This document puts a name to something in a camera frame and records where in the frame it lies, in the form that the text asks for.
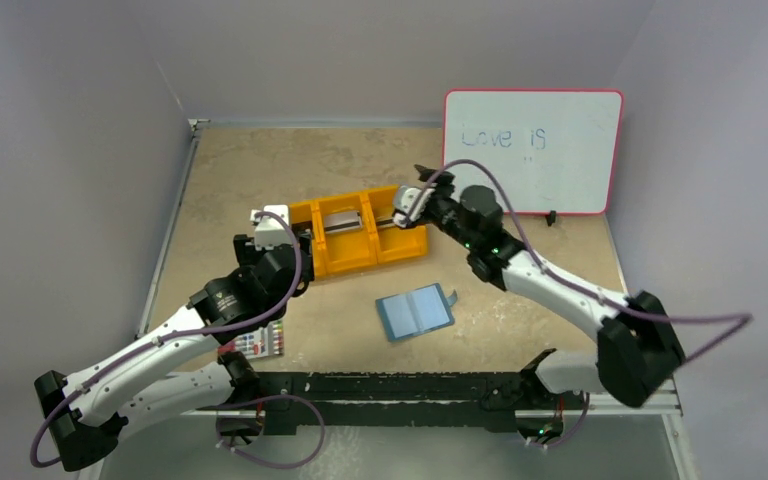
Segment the blue card holder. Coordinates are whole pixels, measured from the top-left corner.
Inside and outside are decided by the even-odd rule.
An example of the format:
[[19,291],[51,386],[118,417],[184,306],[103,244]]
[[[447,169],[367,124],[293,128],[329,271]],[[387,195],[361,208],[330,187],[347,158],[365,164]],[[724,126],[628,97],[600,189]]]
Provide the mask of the blue card holder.
[[439,283],[379,298],[375,308],[391,343],[449,327],[455,323],[452,307],[456,290],[446,294]]

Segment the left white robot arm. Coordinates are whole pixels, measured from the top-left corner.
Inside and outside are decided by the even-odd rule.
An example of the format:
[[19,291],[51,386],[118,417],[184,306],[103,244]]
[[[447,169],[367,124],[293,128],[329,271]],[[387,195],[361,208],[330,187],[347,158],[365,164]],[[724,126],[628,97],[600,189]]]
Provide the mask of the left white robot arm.
[[258,382],[241,354],[178,376],[183,363],[281,319],[313,278],[311,237],[295,234],[259,248],[234,239],[238,266],[208,281],[170,317],[112,356],[77,372],[50,370],[34,381],[44,421],[32,440],[36,468],[83,470],[127,436],[185,411],[228,403],[244,409]]

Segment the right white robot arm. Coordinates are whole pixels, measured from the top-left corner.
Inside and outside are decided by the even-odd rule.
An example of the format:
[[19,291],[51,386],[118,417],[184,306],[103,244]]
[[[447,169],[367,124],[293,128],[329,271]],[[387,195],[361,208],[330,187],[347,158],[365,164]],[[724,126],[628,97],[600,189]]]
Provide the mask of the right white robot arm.
[[639,408],[686,363],[661,301],[603,288],[552,264],[504,223],[503,195],[484,185],[455,189],[445,170],[416,168],[422,186],[405,185],[393,199],[395,225],[432,225],[468,252],[473,274],[497,289],[534,301],[583,332],[592,355],[549,350],[526,369],[524,399],[544,407],[559,394],[608,394]]

